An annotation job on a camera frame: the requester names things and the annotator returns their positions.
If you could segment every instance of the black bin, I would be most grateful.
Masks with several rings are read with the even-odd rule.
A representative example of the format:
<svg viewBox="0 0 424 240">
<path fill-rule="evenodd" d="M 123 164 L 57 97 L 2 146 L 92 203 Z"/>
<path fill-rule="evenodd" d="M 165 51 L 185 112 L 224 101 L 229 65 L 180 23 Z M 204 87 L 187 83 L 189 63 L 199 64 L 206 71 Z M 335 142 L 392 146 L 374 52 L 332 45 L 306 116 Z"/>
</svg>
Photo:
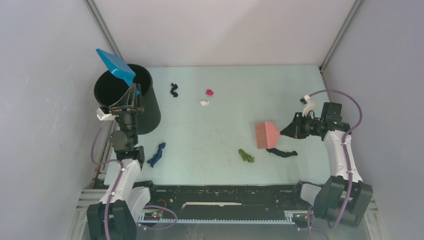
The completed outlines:
<svg viewBox="0 0 424 240">
<path fill-rule="evenodd" d="M 143 96 L 144 113 L 137 115 L 137 133 L 148 134 L 161 122 L 161 111 L 153 90 L 153 81 L 150 72 L 136 64 L 128 64 L 135 72 L 133 83 L 140 84 Z M 128 90 L 124 80 L 104 72 L 94 85 L 94 97 L 102 107 L 109 107 L 116 103 Z"/>
</svg>

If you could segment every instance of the green plush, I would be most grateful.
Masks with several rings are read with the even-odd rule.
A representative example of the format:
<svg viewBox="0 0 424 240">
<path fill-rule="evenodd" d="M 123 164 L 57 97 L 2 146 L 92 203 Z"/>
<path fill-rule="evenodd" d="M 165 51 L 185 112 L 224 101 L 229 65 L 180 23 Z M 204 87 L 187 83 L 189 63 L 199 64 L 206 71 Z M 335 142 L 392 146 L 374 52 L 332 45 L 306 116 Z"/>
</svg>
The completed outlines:
<svg viewBox="0 0 424 240">
<path fill-rule="evenodd" d="M 243 149 L 239 149 L 238 154 L 240 154 L 241 158 L 245 162 L 248 162 L 248 163 L 254 163 L 255 162 L 255 158 L 252 157 L 251 155 L 247 154 Z"/>
</svg>

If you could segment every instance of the small white object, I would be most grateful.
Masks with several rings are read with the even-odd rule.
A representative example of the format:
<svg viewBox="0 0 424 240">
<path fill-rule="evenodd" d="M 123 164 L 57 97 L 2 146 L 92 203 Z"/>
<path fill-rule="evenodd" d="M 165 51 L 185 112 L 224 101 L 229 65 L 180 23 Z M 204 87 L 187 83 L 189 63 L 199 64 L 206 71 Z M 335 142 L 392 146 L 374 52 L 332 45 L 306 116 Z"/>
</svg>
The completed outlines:
<svg viewBox="0 0 424 240">
<path fill-rule="evenodd" d="M 114 120 L 115 117 L 116 117 L 116 115 L 112 115 L 111 113 L 104 113 L 102 111 L 102 109 L 100 109 L 100 107 L 97 108 L 97 110 L 95 111 L 95 113 L 97 114 L 97 118 L 100 121 L 111 121 L 111 120 Z"/>
<path fill-rule="evenodd" d="M 200 104 L 201 104 L 202 106 L 207 106 L 207 105 L 209 105 L 209 101 L 208 101 L 208 100 L 201 100 L 201 101 L 200 101 Z"/>
<path fill-rule="evenodd" d="M 313 111 L 317 104 L 312 100 L 312 98 L 309 95 L 305 95 L 303 97 L 306 101 L 306 105 L 303 108 L 302 116 L 306 117 L 310 111 Z"/>
</svg>

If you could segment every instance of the table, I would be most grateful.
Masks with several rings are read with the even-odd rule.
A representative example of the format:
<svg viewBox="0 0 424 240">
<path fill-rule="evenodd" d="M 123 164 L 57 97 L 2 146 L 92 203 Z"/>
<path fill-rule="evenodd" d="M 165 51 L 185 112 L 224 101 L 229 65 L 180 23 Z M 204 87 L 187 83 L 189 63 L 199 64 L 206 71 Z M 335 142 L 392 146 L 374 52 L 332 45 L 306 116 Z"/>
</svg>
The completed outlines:
<svg viewBox="0 0 424 240">
<path fill-rule="evenodd" d="M 146 161 L 166 143 L 154 168 L 145 163 L 137 181 L 157 185 L 271 185 L 299 180 L 323 184 L 330 175 L 326 148 L 318 136 L 281 136 L 277 149 L 297 151 L 281 158 L 257 149 L 255 123 L 272 121 L 285 128 L 303 106 L 299 99 L 325 88 L 316 65 L 152 67 L 153 88 L 161 122 L 139 135 Z M 170 94 L 178 84 L 178 97 Z M 207 89 L 213 96 L 205 94 Z M 325 93 L 313 97 L 316 115 L 328 102 Z M 209 100 L 202 106 L 201 100 Z M 238 150 L 254 157 L 242 161 Z M 108 166 L 105 185 L 117 172 Z"/>
</svg>

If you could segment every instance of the gray wall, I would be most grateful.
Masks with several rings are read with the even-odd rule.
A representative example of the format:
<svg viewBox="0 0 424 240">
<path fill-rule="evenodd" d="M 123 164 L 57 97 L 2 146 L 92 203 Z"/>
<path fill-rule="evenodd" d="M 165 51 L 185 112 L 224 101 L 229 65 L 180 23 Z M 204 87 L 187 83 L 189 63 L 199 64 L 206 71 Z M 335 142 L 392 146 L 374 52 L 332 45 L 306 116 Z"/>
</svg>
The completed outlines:
<svg viewBox="0 0 424 240">
<path fill-rule="evenodd" d="M 329 88 L 363 108 L 353 155 L 393 240 L 424 234 L 423 9 L 422 0 L 364 1 L 325 72 Z M 355 124 L 355 106 L 333 97 Z"/>
<path fill-rule="evenodd" d="M 2 1 L 1 239 L 65 239 L 93 176 L 106 42 L 82 0 Z"/>
<path fill-rule="evenodd" d="M 117 0 L 97 0 L 96 3 L 126 61 L 142 63 L 145 67 L 179 67 L 317 65 L 354 1 L 120 0 L 117 4 Z"/>
</svg>

